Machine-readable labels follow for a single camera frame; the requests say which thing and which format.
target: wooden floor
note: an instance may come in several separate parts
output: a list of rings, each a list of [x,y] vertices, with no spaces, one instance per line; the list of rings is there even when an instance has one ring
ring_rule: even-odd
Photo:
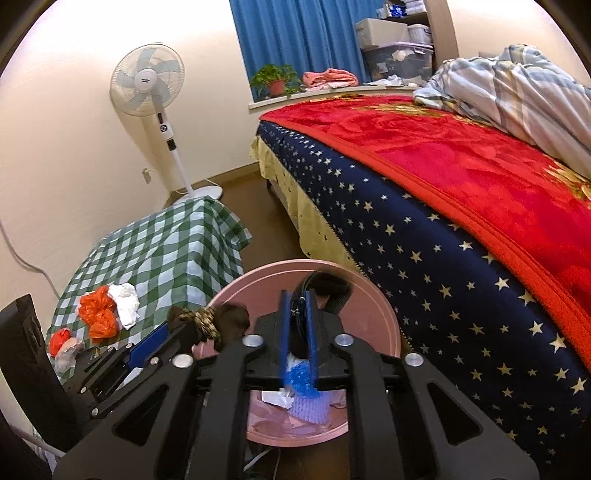
[[[305,258],[287,212],[258,173],[224,182],[222,186],[222,203],[240,217],[253,237],[241,252],[245,271],[279,260]],[[270,452],[257,463],[255,472],[272,480],[276,460],[277,453]],[[348,435],[320,445],[281,449],[276,480],[325,479],[349,480]]]

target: red plastic bag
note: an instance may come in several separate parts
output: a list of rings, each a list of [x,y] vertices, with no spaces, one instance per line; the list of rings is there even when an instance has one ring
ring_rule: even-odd
[[[89,326],[88,336],[92,339],[111,338],[117,335],[115,320],[116,304],[107,295],[109,287],[103,285],[80,299],[78,315]]]
[[[67,328],[59,329],[56,333],[51,336],[49,340],[49,354],[56,356],[60,351],[61,346],[66,340],[71,337],[70,331]]]

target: pink towel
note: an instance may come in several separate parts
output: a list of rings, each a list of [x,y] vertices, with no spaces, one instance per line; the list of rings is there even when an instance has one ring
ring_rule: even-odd
[[[326,83],[339,82],[343,87],[357,87],[359,80],[347,70],[328,69],[323,73],[306,72],[303,77],[307,88],[319,87]]]

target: floral red blanket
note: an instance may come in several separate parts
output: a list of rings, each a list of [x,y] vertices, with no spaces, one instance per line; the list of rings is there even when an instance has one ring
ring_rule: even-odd
[[[591,183],[536,148],[399,96],[303,102],[262,120],[396,182],[499,259],[591,370]]]

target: checkered tablecloth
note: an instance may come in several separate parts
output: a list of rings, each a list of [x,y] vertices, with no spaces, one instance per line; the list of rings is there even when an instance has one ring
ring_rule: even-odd
[[[100,347],[138,343],[165,321],[171,305],[204,306],[242,275],[239,252],[251,238],[230,210],[210,198],[174,205],[107,235],[64,290],[47,345],[54,332],[67,327],[90,347],[88,328],[77,314],[80,297],[101,285],[125,282],[138,293],[139,320]]]

